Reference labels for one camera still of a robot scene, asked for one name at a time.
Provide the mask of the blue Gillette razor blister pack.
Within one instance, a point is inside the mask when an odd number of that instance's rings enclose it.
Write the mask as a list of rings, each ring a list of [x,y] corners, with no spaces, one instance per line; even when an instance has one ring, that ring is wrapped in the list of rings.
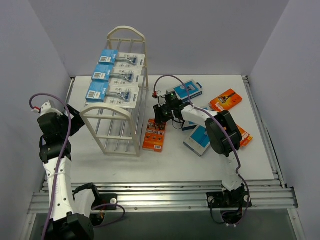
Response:
[[[119,52],[116,49],[102,50],[97,64],[111,65],[115,68],[143,68],[145,54]]]

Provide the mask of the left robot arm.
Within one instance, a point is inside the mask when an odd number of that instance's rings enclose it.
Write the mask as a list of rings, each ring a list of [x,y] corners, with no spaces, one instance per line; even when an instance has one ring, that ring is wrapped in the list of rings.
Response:
[[[37,122],[43,135],[40,138],[40,159],[47,176],[49,211],[41,238],[43,240],[92,240],[95,237],[90,219],[91,210],[100,206],[101,197],[93,183],[75,190],[71,184],[72,146],[69,136],[84,126],[80,113],[67,109],[69,118],[47,101],[39,112]]]

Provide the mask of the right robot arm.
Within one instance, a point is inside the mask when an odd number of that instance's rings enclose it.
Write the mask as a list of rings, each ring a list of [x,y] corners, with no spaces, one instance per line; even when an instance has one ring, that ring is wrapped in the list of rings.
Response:
[[[175,92],[164,96],[164,104],[153,106],[155,122],[164,124],[178,119],[181,122],[193,122],[207,131],[211,148],[220,156],[222,164],[223,203],[234,206],[240,201],[239,192],[248,190],[242,177],[242,167],[238,155],[242,135],[229,111],[210,111],[194,105],[190,100],[183,102]]]

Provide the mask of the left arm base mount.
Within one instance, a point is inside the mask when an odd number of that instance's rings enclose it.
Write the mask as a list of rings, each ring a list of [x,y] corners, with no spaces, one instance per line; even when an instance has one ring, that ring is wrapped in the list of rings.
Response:
[[[97,211],[115,211],[118,203],[118,194],[116,193],[103,193],[100,194],[100,198],[95,200],[91,205],[91,209]]]

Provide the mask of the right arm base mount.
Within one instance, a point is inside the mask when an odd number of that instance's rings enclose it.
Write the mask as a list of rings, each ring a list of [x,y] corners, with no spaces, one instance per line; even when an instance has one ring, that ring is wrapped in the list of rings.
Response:
[[[207,206],[212,209],[245,208],[247,206],[248,193],[230,193],[222,191],[207,192]]]

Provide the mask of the orange Gillette Fusion box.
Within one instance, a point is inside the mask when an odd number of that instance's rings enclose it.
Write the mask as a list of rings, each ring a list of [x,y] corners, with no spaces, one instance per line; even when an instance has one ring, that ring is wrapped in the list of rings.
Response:
[[[142,149],[161,153],[164,147],[166,123],[157,124],[153,118],[147,123]]]

